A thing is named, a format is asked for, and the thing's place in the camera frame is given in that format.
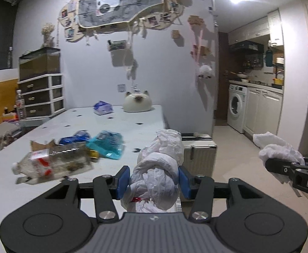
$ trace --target white bottle cap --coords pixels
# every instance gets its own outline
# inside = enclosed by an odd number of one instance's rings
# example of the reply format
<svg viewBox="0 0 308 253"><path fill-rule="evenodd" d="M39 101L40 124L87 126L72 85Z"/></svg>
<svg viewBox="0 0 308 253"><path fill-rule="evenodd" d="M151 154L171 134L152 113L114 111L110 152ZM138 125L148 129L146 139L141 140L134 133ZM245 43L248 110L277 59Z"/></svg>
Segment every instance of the white bottle cap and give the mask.
<svg viewBox="0 0 308 253"><path fill-rule="evenodd" d="M13 163L12 164L11 170L12 170L13 174L15 174L15 175L19 175L20 174L17 163Z"/></svg>

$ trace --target blue plastic wrapper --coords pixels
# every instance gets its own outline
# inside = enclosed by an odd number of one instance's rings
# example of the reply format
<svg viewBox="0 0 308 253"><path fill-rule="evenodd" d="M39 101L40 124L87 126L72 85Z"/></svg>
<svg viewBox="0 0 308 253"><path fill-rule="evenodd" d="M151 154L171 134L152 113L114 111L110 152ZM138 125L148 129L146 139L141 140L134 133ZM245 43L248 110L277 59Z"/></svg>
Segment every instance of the blue plastic wrapper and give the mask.
<svg viewBox="0 0 308 253"><path fill-rule="evenodd" d="M122 135L107 130L101 131L96 137L86 143L86 147L99 152L106 158L119 160L122 155Z"/></svg>
<svg viewBox="0 0 308 253"><path fill-rule="evenodd" d="M73 136L61 138L59 141L60 145L68 145L71 143L89 141L91 136L87 131L79 130Z"/></svg>
<svg viewBox="0 0 308 253"><path fill-rule="evenodd" d="M95 114L104 115L113 112L113 107L111 104L106 103L104 101L99 101L93 107L93 111Z"/></svg>

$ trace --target beige floor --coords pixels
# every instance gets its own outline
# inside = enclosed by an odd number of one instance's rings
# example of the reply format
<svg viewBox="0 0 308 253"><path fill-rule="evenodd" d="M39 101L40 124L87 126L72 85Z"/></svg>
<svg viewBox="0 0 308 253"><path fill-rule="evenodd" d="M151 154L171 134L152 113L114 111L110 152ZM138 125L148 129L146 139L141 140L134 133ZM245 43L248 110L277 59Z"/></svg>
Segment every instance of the beige floor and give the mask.
<svg viewBox="0 0 308 253"><path fill-rule="evenodd" d="M232 177L240 178L301 214L308 224L308 199L301 192L296 194L289 184L281 184L267 172L258 158L259 148L247 137L230 126L216 126L213 139L217 144L213 173L216 182L227 182ZM225 200L214 200L213 216L225 210ZM308 239L302 253L308 253Z"/></svg>

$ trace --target suitcase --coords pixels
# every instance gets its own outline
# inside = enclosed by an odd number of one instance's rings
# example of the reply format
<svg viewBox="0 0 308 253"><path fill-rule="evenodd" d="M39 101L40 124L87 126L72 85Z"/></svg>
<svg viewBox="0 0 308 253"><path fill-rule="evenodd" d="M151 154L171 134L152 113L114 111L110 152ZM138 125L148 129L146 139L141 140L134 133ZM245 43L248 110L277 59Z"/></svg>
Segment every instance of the suitcase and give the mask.
<svg viewBox="0 0 308 253"><path fill-rule="evenodd" d="M183 166L191 175L211 177L216 159L217 145L209 135L195 137L192 133L182 133L184 145ZM180 193L181 202L188 201Z"/></svg>

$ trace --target tabletop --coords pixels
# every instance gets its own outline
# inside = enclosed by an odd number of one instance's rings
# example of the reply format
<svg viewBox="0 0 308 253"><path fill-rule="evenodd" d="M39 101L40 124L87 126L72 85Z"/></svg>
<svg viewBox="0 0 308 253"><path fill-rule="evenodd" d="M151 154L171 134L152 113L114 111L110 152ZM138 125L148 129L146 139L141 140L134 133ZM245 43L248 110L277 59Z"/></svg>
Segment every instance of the tabletop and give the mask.
<svg viewBox="0 0 308 253"><path fill-rule="evenodd" d="M0 223L9 213L60 183L60 180L53 180L35 185L16 184L19 176L12 173L11 165L30 152L30 140L43 144L52 139L58 142L78 130L87 130L92 137L102 130L119 132L125 145L120 160L100 158L93 163L93 170L73 177L78 178L79 183L92 182L103 174L115 175L123 165L128 165L133 171L138 158L138 153L133 150L148 145L156 137L156 131L164 128L162 109L160 105L153 105L152 110L140 113L126 113L121 106L114 106L113 109L114 113L106 115L94 114L93 108L69 109L0 151ZM120 201L114 201L114 204L121 217L125 210ZM88 216L95 217L93 199L82 199L80 209ZM1 242L0 252L4 252Z"/></svg>

